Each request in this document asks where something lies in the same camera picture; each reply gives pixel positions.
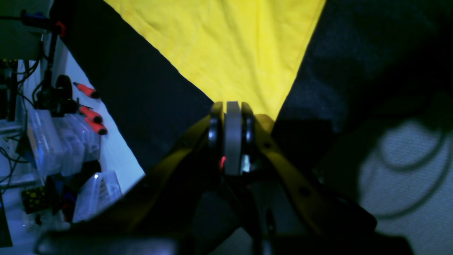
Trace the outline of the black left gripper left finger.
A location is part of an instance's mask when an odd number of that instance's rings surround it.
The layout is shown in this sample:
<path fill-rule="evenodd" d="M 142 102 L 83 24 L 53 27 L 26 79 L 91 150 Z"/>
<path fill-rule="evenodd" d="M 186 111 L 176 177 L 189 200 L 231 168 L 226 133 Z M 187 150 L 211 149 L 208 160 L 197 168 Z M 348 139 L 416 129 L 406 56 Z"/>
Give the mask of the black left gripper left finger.
<path fill-rule="evenodd" d="M 113 205 L 37 241 L 37 255 L 197 255 L 190 225 L 203 192 L 219 182 L 223 103 Z"/>

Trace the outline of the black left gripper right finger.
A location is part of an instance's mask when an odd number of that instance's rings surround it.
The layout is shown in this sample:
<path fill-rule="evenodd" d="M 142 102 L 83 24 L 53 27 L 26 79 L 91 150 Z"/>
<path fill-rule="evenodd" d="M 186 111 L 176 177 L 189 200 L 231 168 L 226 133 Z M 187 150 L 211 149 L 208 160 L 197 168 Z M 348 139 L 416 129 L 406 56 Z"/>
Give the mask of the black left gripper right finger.
<path fill-rule="evenodd" d="M 376 233 L 377 220 L 355 202 L 305 176 L 289 162 L 247 103 L 241 104 L 245 172 L 256 206 L 256 255 L 412 255 L 401 236 Z"/>

